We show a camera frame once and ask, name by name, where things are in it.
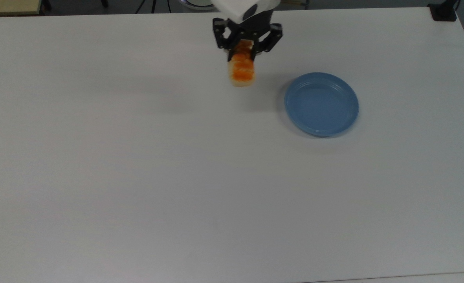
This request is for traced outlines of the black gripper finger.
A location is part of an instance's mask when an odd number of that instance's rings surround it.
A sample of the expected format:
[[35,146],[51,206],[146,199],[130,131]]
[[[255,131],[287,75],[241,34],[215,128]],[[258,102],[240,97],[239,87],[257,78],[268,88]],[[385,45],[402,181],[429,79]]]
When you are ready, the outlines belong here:
[[240,27],[223,18],[213,18],[212,26],[217,47],[227,52],[227,61],[230,62],[240,42]]
[[279,23],[272,23],[270,29],[266,32],[266,37],[260,40],[255,36],[251,51],[251,59],[255,60],[257,55],[270,52],[283,36],[283,28]]

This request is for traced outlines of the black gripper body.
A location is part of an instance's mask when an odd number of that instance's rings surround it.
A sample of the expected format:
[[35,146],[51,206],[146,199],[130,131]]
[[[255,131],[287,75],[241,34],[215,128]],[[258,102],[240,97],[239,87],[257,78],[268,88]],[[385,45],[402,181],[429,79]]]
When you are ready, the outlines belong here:
[[231,39],[254,40],[270,31],[273,9],[255,14],[237,24],[231,22]]

